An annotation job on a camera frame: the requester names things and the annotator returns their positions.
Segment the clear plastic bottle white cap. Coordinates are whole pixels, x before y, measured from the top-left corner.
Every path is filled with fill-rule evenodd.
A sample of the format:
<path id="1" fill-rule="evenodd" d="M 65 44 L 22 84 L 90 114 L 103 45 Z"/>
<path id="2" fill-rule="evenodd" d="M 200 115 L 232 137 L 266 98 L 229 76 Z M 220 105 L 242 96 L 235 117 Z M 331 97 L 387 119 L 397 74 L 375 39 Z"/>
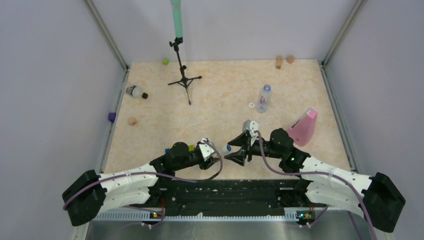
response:
<path id="1" fill-rule="evenodd" d="M 268 106 L 271 102 L 273 90 L 271 85 L 265 84 L 259 91 L 256 111 L 260 114 L 265 113 L 268 110 Z"/>

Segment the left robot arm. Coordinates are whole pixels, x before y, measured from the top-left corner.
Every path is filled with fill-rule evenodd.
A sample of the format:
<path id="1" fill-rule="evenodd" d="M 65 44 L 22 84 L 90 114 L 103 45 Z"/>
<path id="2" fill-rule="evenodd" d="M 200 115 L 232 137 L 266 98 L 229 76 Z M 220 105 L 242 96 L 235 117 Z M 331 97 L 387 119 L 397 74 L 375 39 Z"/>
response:
<path id="1" fill-rule="evenodd" d="M 85 171 L 62 193 L 62 209 L 71 225 L 77 227 L 109 210 L 143 204 L 154 207 L 160 202 L 160 183 L 194 182 L 177 177 L 177 171 L 193 166 L 206 170 L 222 160 L 222 151 L 207 138 L 200 140 L 194 149 L 184 142 L 176 142 L 164 155 L 133 169 L 114 173 Z"/>

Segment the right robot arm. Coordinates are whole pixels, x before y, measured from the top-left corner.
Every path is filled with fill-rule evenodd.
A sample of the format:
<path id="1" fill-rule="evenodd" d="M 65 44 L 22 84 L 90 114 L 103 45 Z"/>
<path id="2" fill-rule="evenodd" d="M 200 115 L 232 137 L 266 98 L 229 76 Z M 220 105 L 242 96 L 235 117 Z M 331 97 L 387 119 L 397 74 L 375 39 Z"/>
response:
<path id="1" fill-rule="evenodd" d="M 406 199 L 384 173 L 374 176 L 359 174 L 329 165 L 294 146 L 294 140 L 283 129 L 271 132 L 269 140 L 258 130 L 244 130 L 228 142 L 240 149 L 225 159 L 244 166 L 253 156 L 279 159 L 275 173 L 299 177 L 300 186 L 293 192 L 299 206 L 325 204 L 369 220 L 380 231 L 392 233 L 406 204 Z"/>

